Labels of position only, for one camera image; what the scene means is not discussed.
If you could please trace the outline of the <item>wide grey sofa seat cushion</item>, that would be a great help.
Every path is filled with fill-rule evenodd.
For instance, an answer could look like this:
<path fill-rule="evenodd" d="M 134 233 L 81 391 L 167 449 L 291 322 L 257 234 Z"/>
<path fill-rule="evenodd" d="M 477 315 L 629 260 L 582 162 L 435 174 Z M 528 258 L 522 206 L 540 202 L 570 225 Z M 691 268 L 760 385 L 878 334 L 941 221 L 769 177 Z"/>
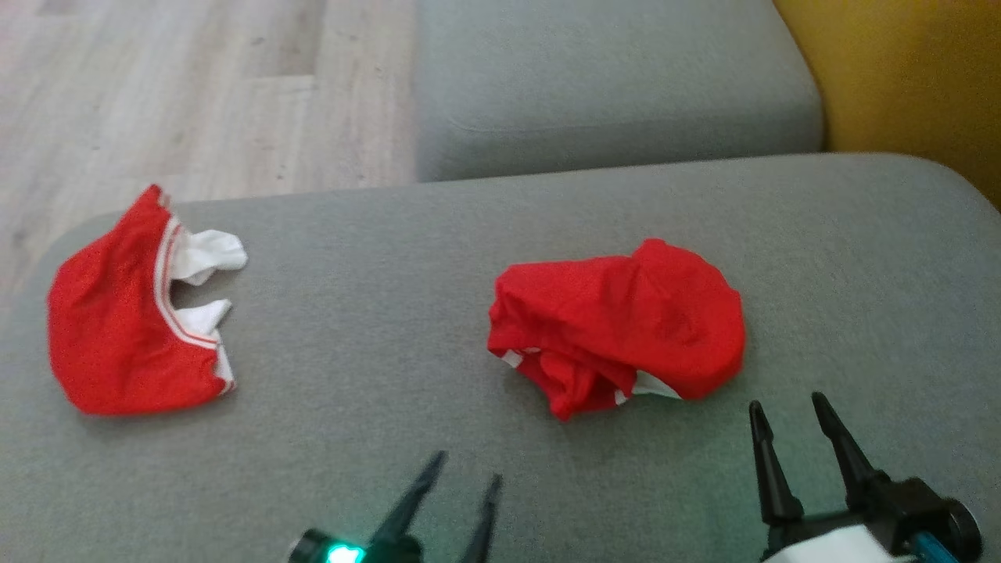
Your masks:
<path fill-rule="evenodd" d="M 504 477 L 491 563 L 757 563 L 748 403 L 810 514 L 844 502 L 826 393 L 872 463 L 968 506 L 1001 563 L 1001 213 L 889 154 L 803 154 L 179 204 L 236 234 L 237 389 L 163 417 L 82 416 L 52 377 L 58 239 L 0 328 L 0 563 L 282 563 L 305 529 L 365 540 L 437 451 L 412 526 L 455 563 Z M 510 264 L 701 254 L 740 294 L 743 371 L 710 398 L 562 424 L 486 348 Z"/>

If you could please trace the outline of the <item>red and white jersey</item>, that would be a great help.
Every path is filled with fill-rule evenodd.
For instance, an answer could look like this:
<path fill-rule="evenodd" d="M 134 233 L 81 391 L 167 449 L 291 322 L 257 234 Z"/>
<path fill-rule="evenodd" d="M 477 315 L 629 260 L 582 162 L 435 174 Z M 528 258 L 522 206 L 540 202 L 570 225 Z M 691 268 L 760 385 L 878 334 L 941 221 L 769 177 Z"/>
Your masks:
<path fill-rule="evenodd" d="M 487 349 L 537 385 L 560 421 L 637 393 L 701 400 L 743 364 L 740 293 L 665 240 L 629 256 L 514 264 L 494 293 Z"/>
<path fill-rule="evenodd" d="M 198 286 L 247 264 L 236 235 L 193 232 L 151 185 L 114 227 L 58 268 L 48 292 L 54 377 L 80 412 L 124 417 L 197 407 L 236 387 L 216 299 L 188 309 L 175 282 Z"/>

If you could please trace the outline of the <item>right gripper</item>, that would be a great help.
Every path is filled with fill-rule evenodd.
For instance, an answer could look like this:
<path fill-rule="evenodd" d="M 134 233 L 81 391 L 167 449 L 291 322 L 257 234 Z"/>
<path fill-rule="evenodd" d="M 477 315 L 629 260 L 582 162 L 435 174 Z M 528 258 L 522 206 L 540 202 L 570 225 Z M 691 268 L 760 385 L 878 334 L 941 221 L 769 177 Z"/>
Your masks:
<path fill-rule="evenodd" d="M 748 405 L 762 521 L 768 525 L 762 559 L 780 549 L 803 546 L 823 534 L 861 525 L 876 547 L 893 556 L 913 556 L 918 563 L 977 563 L 983 555 L 979 524 L 967 507 L 934 492 L 919 478 L 890 480 L 876 469 L 847 430 L 829 399 L 812 392 L 816 420 L 831 442 L 846 489 L 841 511 L 805 516 L 791 492 L 773 448 L 773 430 L 758 400 Z"/>

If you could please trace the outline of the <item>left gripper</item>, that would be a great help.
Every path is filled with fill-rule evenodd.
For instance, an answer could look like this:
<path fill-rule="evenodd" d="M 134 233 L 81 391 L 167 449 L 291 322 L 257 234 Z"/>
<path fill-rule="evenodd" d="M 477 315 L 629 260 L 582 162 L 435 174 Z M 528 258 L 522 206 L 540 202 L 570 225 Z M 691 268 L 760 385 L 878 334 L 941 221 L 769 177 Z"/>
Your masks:
<path fill-rule="evenodd" d="M 430 458 L 376 528 L 368 545 L 308 529 L 290 546 L 287 563 L 423 563 L 421 544 L 407 534 L 423 500 L 439 481 L 446 460 L 446 451 Z M 460 563 L 489 563 L 503 485 L 503 476 L 494 473 L 480 499 L 479 520 Z"/>

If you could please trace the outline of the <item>long yellow sofa backrest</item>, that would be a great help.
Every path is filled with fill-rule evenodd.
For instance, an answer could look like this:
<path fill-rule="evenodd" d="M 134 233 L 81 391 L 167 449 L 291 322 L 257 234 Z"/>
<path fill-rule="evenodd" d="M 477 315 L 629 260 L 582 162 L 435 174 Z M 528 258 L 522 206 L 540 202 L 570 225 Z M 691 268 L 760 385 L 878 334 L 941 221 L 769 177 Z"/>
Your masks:
<path fill-rule="evenodd" d="M 957 171 L 1001 211 L 1001 0 L 773 0 L 821 93 L 830 151 Z"/>

